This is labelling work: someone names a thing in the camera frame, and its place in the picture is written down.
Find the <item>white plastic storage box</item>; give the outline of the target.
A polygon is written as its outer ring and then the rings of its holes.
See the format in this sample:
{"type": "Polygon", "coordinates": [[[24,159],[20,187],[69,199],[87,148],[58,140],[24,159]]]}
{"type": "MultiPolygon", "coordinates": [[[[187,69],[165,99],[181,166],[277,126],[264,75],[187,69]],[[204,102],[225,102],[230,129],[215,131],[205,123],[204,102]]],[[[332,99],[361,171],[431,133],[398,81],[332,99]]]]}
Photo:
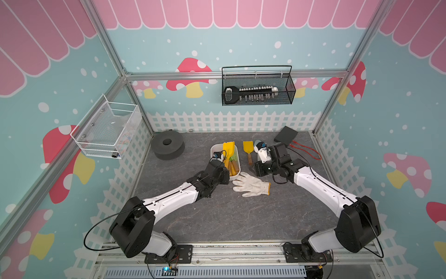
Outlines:
{"type": "Polygon", "coordinates": [[[239,161],[238,148],[235,142],[227,142],[222,144],[216,144],[211,147],[210,153],[213,157],[214,153],[220,152],[225,156],[224,166],[230,173],[230,180],[236,180],[241,173],[241,165],[239,161]]]}

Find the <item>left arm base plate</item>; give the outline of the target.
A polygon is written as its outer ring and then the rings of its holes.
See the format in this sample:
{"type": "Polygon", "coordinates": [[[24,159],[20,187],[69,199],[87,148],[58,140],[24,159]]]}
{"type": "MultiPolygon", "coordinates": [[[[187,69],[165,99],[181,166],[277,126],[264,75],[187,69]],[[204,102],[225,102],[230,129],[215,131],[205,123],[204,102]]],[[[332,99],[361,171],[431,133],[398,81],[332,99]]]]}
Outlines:
{"type": "Polygon", "coordinates": [[[164,256],[154,253],[146,253],[144,262],[146,264],[190,264],[192,261],[193,245],[174,245],[164,256]]]}

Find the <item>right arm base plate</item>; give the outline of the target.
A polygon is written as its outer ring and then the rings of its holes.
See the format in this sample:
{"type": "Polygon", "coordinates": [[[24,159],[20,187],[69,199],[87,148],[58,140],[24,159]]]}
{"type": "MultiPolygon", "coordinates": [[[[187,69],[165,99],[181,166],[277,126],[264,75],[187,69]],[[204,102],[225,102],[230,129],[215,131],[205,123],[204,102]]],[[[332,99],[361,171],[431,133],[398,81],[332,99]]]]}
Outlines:
{"type": "Polygon", "coordinates": [[[282,248],[287,263],[319,263],[326,265],[333,262],[330,251],[317,253],[307,245],[292,244],[290,242],[284,243],[282,248]]]}

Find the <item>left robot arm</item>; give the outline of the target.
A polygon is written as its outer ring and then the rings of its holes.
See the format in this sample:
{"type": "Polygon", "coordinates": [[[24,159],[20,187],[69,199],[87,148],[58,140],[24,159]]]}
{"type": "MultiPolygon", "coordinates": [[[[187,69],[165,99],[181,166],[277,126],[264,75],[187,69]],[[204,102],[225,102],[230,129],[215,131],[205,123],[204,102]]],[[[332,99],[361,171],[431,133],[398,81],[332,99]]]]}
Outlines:
{"type": "Polygon", "coordinates": [[[114,219],[109,234],[127,258],[139,254],[157,256],[166,263],[179,257],[178,244],[165,232],[155,232],[162,218],[203,198],[211,197],[217,186],[230,182],[224,159],[210,159],[204,171],[164,194],[140,199],[130,198],[123,209],[103,219],[114,219]]]}

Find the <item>light green trowel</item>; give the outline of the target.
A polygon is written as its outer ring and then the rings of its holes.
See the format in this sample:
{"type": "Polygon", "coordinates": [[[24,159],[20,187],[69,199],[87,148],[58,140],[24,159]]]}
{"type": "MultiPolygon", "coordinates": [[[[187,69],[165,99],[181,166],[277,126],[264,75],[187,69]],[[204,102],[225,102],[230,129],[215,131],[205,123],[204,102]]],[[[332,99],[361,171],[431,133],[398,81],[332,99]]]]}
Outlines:
{"type": "Polygon", "coordinates": [[[231,172],[235,176],[240,172],[240,166],[238,161],[238,152],[234,151],[234,154],[230,158],[231,172]]]}

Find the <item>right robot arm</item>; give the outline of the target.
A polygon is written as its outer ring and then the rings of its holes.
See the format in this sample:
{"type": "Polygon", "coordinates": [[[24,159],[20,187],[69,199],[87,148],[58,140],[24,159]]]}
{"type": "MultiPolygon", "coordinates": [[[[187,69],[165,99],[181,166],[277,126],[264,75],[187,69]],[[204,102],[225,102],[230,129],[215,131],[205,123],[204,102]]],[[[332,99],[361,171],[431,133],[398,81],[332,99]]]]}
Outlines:
{"type": "Polygon", "coordinates": [[[291,151],[283,143],[268,146],[257,141],[254,152],[258,161],[254,164],[254,172],[258,177],[271,174],[285,178],[315,196],[337,217],[334,228],[316,231],[302,239],[303,257],[310,259],[316,254],[340,248],[357,253],[378,239],[382,229],[374,201],[334,185],[320,176],[304,156],[292,159],[291,151]]]}

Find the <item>yellow shovel wooden handle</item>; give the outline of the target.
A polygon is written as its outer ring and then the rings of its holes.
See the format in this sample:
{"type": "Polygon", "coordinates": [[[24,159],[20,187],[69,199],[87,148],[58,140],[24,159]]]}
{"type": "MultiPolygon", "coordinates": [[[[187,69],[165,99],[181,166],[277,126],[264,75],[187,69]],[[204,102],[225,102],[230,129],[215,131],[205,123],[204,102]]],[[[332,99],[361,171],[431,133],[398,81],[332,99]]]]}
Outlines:
{"type": "Polygon", "coordinates": [[[247,154],[247,160],[249,166],[253,165],[252,152],[254,151],[254,143],[253,141],[244,141],[243,142],[243,150],[247,154]]]}

